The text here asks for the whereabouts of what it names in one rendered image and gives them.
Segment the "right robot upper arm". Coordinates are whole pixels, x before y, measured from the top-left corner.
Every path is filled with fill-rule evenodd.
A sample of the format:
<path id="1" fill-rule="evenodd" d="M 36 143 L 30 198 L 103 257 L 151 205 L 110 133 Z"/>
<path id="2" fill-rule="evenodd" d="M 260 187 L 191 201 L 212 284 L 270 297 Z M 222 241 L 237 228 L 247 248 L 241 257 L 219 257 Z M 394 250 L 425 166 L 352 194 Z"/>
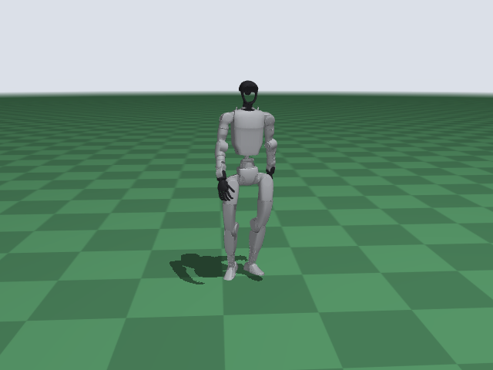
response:
<path id="1" fill-rule="evenodd" d="M 226 137 L 228 134 L 228 125 L 233 122 L 234 112 L 223 113 L 220 116 L 220 123 L 217 132 L 217 142 L 220 141 L 220 151 L 226 152 L 228 150 L 228 143 L 226 143 Z"/>

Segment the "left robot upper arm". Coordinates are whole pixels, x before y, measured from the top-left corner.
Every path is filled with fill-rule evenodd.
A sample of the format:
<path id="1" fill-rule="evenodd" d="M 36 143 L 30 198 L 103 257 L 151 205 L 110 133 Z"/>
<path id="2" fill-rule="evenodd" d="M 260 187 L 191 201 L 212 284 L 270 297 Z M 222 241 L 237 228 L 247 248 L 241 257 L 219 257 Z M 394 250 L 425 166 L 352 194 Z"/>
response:
<path id="1" fill-rule="evenodd" d="M 264 121 L 265 144 L 264 144 L 264 146 L 267 150 L 272 150 L 272 149 L 277 147 L 277 141 L 273 138 L 275 119 L 268 112 L 263 112 L 263 114 L 265 116 L 265 121 Z"/>

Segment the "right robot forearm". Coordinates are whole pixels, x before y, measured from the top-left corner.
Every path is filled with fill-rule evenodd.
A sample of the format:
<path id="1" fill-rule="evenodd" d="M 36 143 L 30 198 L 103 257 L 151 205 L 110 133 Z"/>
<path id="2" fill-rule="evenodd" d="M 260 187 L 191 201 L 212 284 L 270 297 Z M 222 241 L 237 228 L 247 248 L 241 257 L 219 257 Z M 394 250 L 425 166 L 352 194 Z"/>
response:
<path id="1" fill-rule="evenodd" d="M 215 147 L 215 158 L 216 158 L 216 177 L 222 177 L 222 171 L 226 172 L 225 158 L 226 154 L 223 151 L 220 151 L 220 141 L 216 143 Z"/>

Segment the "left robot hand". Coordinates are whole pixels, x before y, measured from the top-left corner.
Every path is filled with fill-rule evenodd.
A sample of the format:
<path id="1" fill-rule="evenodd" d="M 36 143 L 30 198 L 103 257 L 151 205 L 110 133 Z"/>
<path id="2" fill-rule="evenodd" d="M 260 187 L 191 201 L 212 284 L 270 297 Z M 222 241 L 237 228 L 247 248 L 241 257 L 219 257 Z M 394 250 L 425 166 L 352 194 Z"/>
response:
<path id="1" fill-rule="evenodd" d="M 267 171 L 267 174 L 269 174 L 272 177 L 272 179 L 273 179 L 272 174 L 274 174 L 275 167 L 273 166 L 273 167 L 271 167 L 270 171 L 269 170 L 266 170 L 266 171 Z"/>

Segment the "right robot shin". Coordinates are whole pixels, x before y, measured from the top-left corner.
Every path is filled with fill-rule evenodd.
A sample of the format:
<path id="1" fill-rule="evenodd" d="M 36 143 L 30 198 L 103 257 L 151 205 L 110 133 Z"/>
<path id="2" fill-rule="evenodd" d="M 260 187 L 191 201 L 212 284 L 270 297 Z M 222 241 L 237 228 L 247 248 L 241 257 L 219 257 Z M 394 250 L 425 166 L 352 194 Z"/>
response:
<path id="1" fill-rule="evenodd" d="M 237 245 L 237 234 L 231 235 L 230 230 L 224 229 L 224 246 L 227 253 L 228 267 L 232 264 L 232 269 L 235 265 L 235 251 Z"/>

